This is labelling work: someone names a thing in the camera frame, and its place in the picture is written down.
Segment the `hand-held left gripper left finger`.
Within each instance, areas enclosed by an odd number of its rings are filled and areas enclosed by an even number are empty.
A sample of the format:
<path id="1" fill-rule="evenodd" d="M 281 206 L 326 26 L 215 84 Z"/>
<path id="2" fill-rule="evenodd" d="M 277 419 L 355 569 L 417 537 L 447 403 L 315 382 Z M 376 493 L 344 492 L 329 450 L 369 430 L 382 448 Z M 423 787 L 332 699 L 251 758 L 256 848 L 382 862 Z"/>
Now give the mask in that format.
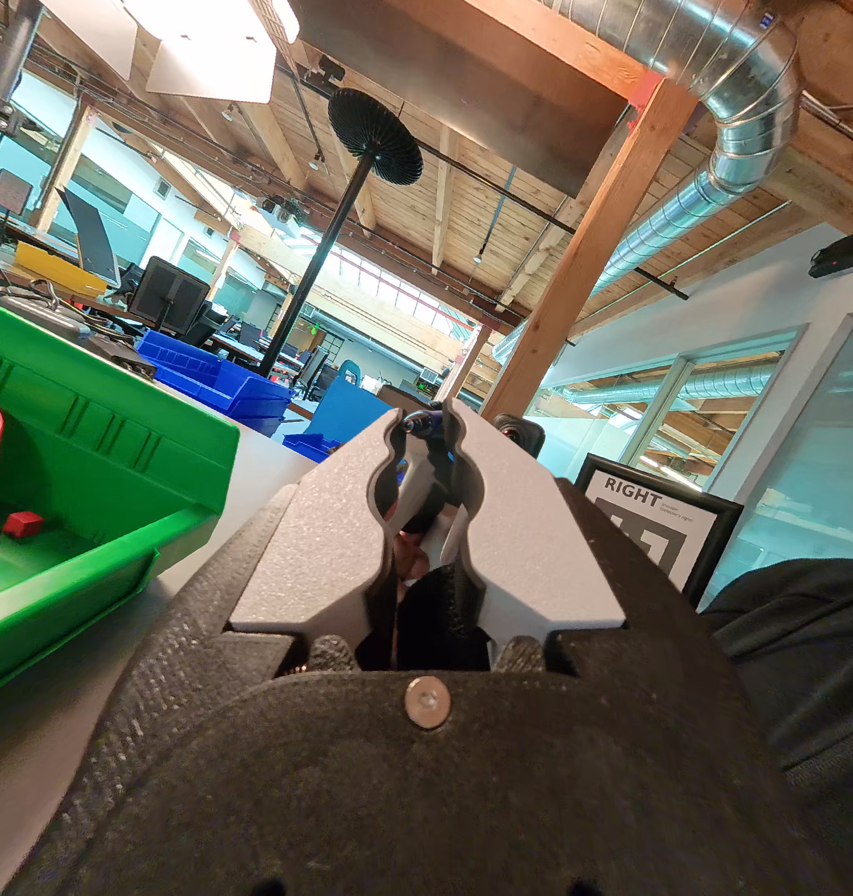
<path id="1" fill-rule="evenodd" d="M 396 588 L 388 584 L 405 449 L 400 409 L 389 409 L 291 488 L 276 530 L 229 618 L 240 633 L 392 638 Z"/>

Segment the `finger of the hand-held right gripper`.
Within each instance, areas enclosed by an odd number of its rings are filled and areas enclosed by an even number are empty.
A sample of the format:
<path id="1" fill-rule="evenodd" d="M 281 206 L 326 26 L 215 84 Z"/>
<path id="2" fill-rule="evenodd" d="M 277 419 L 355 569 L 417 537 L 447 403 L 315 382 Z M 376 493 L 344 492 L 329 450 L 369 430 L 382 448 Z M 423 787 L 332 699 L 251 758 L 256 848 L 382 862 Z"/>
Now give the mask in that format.
<path id="1" fill-rule="evenodd" d="M 469 524 L 468 511 L 465 506 L 445 504 L 436 518 L 435 526 L 441 536 L 439 553 L 433 561 L 433 568 L 452 565 L 460 551 L 463 536 Z"/>
<path id="2" fill-rule="evenodd" d="M 408 468 L 401 480 L 399 497 L 384 523 L 387 536 L 396 536 L 423 509 L 431 489 L 437 484 L 430 460 L 430 442 L 408 440 L 404 460 Z"/>

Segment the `blue handled tool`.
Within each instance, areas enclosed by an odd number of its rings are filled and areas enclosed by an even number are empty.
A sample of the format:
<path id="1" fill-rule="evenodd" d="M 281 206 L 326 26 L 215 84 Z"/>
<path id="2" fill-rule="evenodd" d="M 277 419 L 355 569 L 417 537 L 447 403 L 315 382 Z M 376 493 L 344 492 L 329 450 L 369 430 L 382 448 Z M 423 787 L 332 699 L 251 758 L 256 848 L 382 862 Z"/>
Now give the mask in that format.
<path id="1" fill-rule="evenodd" d="M 408 437 L 418 439 L 430 447 L 447 445 L 441 404 L 411 413 L 401 421 L 401 426 Z"/>

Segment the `green plastic bin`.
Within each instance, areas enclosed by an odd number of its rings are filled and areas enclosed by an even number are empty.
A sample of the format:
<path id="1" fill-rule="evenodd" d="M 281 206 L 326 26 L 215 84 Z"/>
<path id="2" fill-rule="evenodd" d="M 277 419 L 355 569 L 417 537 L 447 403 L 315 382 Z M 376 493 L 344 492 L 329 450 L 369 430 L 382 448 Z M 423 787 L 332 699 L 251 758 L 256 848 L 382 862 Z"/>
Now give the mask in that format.
<path id="1" fill-rule="evenodd" d="M 239 430 L 5 308 L 0 411 L 1 687 L 208 542 Z"/>

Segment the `person's right forearm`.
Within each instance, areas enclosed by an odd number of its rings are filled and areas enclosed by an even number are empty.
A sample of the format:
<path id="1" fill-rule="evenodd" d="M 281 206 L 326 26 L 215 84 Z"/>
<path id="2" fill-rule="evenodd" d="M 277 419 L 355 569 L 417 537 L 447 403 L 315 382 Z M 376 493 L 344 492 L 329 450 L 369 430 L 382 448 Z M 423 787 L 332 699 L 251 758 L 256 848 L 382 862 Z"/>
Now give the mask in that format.
<path id="1" fill-rule="evenodd" d="M 701 612 L 825 856 L 853 894 L 853 559 L 742 574 Z"/>

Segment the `person's right hand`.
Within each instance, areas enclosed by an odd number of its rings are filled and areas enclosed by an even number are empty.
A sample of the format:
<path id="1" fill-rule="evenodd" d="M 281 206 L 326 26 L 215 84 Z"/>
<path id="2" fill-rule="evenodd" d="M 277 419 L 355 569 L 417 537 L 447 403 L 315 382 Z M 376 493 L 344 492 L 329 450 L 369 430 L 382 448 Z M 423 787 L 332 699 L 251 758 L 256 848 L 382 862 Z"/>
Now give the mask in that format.
<path id="1" fill-rule="evenodd" d="M 394 569 L 398 580 L 408 584 L 426 575 L 430 560 L 422 549 L 423 534 L 398 532 L 393 541 Z"/>

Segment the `blue plastic bin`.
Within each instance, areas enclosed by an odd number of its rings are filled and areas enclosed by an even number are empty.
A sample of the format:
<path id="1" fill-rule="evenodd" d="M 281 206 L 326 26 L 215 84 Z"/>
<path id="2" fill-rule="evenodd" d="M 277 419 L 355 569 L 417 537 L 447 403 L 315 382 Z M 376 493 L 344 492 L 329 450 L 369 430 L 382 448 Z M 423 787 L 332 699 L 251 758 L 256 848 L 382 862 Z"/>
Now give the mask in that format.
<path id="1" fill-rule="evenodd" d="M 315 463 L 323 462 L 333 454 L 343 443 L 326 438 L 320 433 L 302 432 L 286 434 L 283 437 L 283 445 Z"/>
<path id="2" fill-rule="evenodd" d="M 293 394 L 280 383 L 205 350 L 147 330 L 135 351 L 156 367 L 155 380 L 232 420 L 281 420 Z"/>

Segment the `ceiling projector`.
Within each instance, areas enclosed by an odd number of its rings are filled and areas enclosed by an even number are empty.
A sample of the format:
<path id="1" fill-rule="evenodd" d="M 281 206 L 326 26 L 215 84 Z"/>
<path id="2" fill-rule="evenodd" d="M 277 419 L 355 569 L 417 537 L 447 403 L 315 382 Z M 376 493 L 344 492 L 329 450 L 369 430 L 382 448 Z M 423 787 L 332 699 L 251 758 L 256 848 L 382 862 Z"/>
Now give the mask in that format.
<path id="1" fill-rule="evenodd" d="M 265 196 L 257 206 L 270 221 L 286 225 L 292 221 L 300 227 L 308 224 L 308 210 L 294 197 Z"/>

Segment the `black monitor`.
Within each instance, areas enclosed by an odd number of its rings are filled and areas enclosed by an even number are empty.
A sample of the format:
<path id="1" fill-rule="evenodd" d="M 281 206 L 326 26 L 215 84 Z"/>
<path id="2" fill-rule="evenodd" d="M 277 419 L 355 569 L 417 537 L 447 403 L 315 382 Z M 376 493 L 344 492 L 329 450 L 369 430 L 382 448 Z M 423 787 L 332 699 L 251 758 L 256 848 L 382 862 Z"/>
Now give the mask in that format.
<path id="1" fill-rule="evenodd" d="M 156 331 L 185 337 L 201 313 L 210 286 L 153 255 L 128 302 L 128 311 Z"/>

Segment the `black round lamp stand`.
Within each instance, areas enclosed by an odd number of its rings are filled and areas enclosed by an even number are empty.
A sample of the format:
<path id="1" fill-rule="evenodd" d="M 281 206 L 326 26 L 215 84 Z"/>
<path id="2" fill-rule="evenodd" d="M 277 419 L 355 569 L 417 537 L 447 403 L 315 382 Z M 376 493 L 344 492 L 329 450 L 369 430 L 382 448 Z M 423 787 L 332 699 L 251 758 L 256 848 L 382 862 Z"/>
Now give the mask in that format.
<path id="1" fill-rule="evenodd" d="M 416 183 L 423 172 L 422 154 L 416 139 L 377 99 L 352 88 L 339 88 L 329 99 L 328 118 L 341 146 L 357 164 L 301 280 L 281 308 L 277 329 L 256 370 L 264 377 L 271 375 L 368 174 L 374 170 L 383 180 L 404 186 Z"/>

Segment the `yellow box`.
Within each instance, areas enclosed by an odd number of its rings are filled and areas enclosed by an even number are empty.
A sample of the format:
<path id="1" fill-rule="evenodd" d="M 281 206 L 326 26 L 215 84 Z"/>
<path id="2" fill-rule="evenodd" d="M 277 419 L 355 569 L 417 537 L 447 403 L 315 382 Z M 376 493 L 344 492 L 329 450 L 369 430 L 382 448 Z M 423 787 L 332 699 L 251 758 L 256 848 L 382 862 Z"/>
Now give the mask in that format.
<path id="1" fill-rule="evenodd" d="M 100 300 L 107 290 L 100 276 L 28 242 L 16 243 L 14 266 L 30 280 L 47 281 L 74 297 Z"/>

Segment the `grey laptop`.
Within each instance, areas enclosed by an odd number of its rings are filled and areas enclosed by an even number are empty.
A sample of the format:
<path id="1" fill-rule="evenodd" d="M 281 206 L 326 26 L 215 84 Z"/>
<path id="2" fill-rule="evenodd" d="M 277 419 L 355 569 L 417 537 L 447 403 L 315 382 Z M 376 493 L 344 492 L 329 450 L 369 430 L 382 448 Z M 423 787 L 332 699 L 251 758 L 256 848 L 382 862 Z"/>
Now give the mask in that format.
<path id="1" fill-rule="evenodd" d="M 117 257 L 98 209 L 68 189 L 57 187 L 56 193 L 74 221 L 81 267 L 109 287 L 119 288 L 121 277 Z"/>

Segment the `silver metal stand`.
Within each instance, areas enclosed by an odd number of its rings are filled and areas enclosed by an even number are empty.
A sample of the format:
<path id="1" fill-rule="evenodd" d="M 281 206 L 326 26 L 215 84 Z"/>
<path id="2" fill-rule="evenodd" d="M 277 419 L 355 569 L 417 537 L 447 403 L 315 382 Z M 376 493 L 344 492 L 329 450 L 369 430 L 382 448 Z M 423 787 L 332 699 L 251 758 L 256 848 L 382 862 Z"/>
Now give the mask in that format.
<path id="1" fill-rule="evenodd" d="M 11 14 L 0 48 L 0 136 L 14 123 L 12 96 L 21 76 L 31 45 L 40 27 L 40 1 L 20 1 Z"/>

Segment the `black wall speaker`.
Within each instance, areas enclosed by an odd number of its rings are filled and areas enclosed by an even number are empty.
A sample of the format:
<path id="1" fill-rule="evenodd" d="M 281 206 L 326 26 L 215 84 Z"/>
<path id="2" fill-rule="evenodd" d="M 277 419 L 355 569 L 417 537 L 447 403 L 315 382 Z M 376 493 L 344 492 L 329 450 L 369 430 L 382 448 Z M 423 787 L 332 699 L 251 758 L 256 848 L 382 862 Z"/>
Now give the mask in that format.
<path id="1" fill-rule="evenodd" d="M 834 241 L 814 253 L 808 276 L 820 279 L 853 271 L 853 234 Z"/>

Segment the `large silver air duct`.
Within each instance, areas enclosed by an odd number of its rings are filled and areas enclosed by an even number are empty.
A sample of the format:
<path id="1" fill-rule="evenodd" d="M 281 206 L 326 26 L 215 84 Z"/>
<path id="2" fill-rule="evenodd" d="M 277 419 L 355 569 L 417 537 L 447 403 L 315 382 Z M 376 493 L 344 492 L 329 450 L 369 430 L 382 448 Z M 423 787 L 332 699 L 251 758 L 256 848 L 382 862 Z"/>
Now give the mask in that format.
<path id="1" fill-rule="evenodd" d="M 624 234 L 593 298 L 770 176 L 797 131 L 803 78 L 794 33 L 762 2 L 566 1 L 557 12 L 686 88 L 717 128 L 705 165 Z"/>

